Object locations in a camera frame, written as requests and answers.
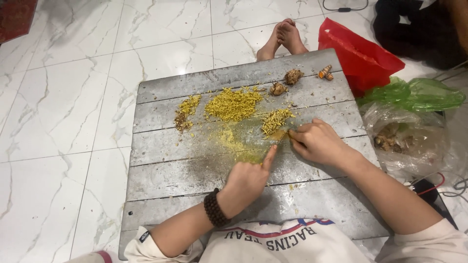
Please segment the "plastic bag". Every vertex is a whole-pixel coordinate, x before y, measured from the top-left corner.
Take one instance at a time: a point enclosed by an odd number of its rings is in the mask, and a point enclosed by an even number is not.
[[[372,101],[393,103],[409,111],[442,111],[458,108],[465,101],[465,94],[444,83],[425,78],[406,83],[398,77],[390,77],[390,84],[366,92],[358,104]]]
[[[445,121],[433,112],[414,113],[372,102],[360,109],[384,169],[409,181],[439,172],[450,148]]]
[[[343,25],[326,18],[319,29],[319,50],[334,48],[355,97],[375,86],[387,85],[388,77],[405,64],[383,49]]]

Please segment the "foot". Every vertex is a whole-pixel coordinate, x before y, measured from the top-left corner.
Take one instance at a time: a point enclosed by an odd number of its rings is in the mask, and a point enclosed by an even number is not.
[[[290,18],[284,19],[282,22],[279,22],[278,24],[276,24],[266,44],[259,51],[257,51],[257,61],[263,61],[263,60],[275,58],[276,50],[278,50],[279,46],[281,46],[281,43],[279,42],[279,39],[277,38],[278,27],[280,26],[281,23],[287,23],[291,25],[292,27],[296,26],[296,22],[294,22]]]
[[[290,23],[281,22],[277,29],[278,43],[285,46],[291,55],[309,52],[300,39],[299,30]]]

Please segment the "black cable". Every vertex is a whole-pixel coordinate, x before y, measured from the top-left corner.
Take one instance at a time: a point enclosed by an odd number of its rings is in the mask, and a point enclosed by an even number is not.
[[[325,0],[323,0],[322,6],[323,6],[324,9],[326,9],[328,11],[338,11],[338,12],[341,12],[341,13],[345,13],[345,12],[350,12],[350,11],[364,10],[366,7],[369,6],[369,0],[366,1],[366,6],[364,6],[363,8],[359,8],[359,9],[354,9],[354,8],[349,8],[349,7],[341,7],[341,8],[338,8],[338,9],[328,9],[328,8],[325,7]]]

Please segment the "clear plastic bag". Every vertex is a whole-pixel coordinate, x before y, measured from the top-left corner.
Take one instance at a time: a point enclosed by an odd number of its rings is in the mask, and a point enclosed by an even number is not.
[[[439,172],[450,148],[445,121],[433,112],[414,113],[371,102],[360,109],[382,168],[409,181]]]
[[[438,80],[416,78],[406,83],[398,77],[390,77],[390,84],[366,91],[357,101],[359,105],[379,101],[412,112],[432,112],[458,108],[465,98],[462,91]]]

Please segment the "dark fabric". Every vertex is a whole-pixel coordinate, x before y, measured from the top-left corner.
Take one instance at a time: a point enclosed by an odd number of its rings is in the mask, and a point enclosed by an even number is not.
[[[373,28],[380,45],[394,55],[449,69],[467,60],[448,11],[436,1],[421,8],[420,0],[379,0]],[[407,16],[411,24],[401,24]]]

